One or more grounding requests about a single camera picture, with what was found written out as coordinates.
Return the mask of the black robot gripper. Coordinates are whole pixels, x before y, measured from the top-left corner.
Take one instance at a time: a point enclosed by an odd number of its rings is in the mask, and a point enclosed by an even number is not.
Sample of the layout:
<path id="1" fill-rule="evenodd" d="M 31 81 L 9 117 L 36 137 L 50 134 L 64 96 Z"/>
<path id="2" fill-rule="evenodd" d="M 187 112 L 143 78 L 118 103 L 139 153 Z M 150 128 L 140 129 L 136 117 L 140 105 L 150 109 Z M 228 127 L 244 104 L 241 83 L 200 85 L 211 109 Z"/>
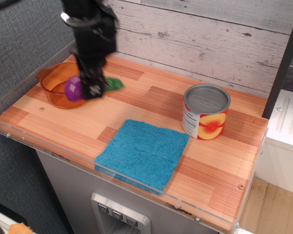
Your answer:
<path id="1" fill-rule="evenodd" d="M 105 57 L 116 51 L 118 19 L 102 0 L 63 0 L 62 4 L 61 17 L 75 36 L 73 53 L 80 66 L 83 99 L 100 98 L 104 93 L 100 68 Z"/>

